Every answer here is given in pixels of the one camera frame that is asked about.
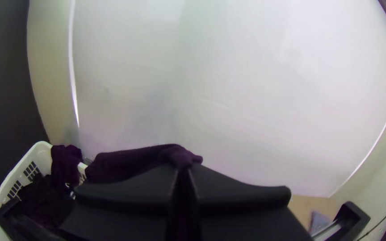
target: floor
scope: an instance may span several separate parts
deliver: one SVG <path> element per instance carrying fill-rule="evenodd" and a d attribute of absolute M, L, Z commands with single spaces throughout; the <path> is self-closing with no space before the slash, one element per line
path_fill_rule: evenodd
<path fill-rule="evenodd" d="M 319 211 L 333 220 L 341 205 L 338 201 L 330 198 L 293 195 L 288 207 L 303 227 L 309 230 L 312 211 Z"/>

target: white wall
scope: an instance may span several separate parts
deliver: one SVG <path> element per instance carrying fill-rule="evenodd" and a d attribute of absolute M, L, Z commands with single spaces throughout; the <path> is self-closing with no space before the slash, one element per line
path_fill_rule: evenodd
<path fill-rule="evenodd" d="M 78 144 L 68 65 L 71 1 L 30 0 L 29 72 L 41 119 L 52 144 Z"/>
<path fill-rule="evenodd" d="M 352 201 L 371 217 L 370 222 L 363 230 L 363 234 L 371 230 L 385 217 L 386 129 L 368 159 L 331 198 L 339 203 Z M 386 221 L 364 240 L 380 240 L 385 229 Z"/>
<path fill-rule="evenodd" d="M 370 0 L 81 0 L 86 156 L 176 142 L 246 183 L 329 196 L 386 125 L 386 15 Z"/>

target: black plastic object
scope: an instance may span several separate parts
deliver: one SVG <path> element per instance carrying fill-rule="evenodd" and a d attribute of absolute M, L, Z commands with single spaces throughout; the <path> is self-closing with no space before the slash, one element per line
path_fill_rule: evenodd
<path fill-rule="evenodd" d="M 84 184 L 75 188 L 76 201 L 111 210 L 167 215 L 172 206 L 178 171 L 164 164 L 128 180 L 110 184 Z"/>
<path fill-rule="evenodd" d="M 71 240 L 165 241 L 167 219 L 77 204 L 59 227 Z"/>
<path fill-rule="evenodd" d="M 291 198 L 287 187 L 245 184 L 198 164 L 192 165 L 189 178 L 201 216 L 286 207 Z"/>
<path fill-rule="evenodd" d="M 346 202 L 340 207 L 335 221 L 342 227 L 326 241 L 352 241 L 370 221 L 369 215 L 352 202 Z"/>
<path fill-rule="evenodd" d="M 287 208 L 287 187 L 248 185 L 194 164 L 189 179 L 194 240 L 312 240 Z"/>
<path fill-rule="evenodd" d="M 178 170 L 163 164 L 123 182 L 85 184 L 59 227 L 71 239 L 174 240 L 173 204 Z"/>

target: white plastic laundry basket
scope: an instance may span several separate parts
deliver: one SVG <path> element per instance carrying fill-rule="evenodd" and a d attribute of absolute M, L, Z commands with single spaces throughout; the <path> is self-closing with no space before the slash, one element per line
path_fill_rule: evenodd
<path fill-rule="evenodd" d="M 0 186 L 0 207 L 10 199 L 19 199 L 17 196 L 18 191 L 22 187 L 30 184 L 36 174 L 41 173 L 44 176 L 50 174 L 52 163 L 50 155 L 51 147 L 52 145 L 45 141 L 35 143 L 13 170 L 11 170 Z M 87 165 L 81 162 L 78 164 L 80 184 L 83 183 L 86 178 L 84 172 L 86 167 Z M 1 227 L 0 241 L 10 241 L 10 238 Z"/>

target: purple clothing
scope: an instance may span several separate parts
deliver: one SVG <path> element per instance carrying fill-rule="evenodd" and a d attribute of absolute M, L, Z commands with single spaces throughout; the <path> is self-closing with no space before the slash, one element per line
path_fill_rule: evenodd
<path fill-rule="evenodd" d="M 80 174 L 77 170 L 83 155 L 81 150 L 73 145 L 67 147 L 63 145 L 54 145 L 51 148 L 51 181 L 53 186 L 69 190 L 66 183 L 70 187 L 78 186 Z"/>
<path fill-rule="evenodd" d="M 177 144 L 99 153 L 86 168 L 88 183 L 114 183 L 126 180 L 164 163 L 182 170 L 203 158 Z"/>
<path fill-rule="evenodd" d="M 77 165 L 81 150 L 73 145 L 54 145 L 51 148 L 51 175 L 34 177 L 34 181 L 23 187 L 18 195 L 25 214 L 48 229 L 57 228 L 71 212 L 74 200 L 71 190 L 79 182 Z"/>

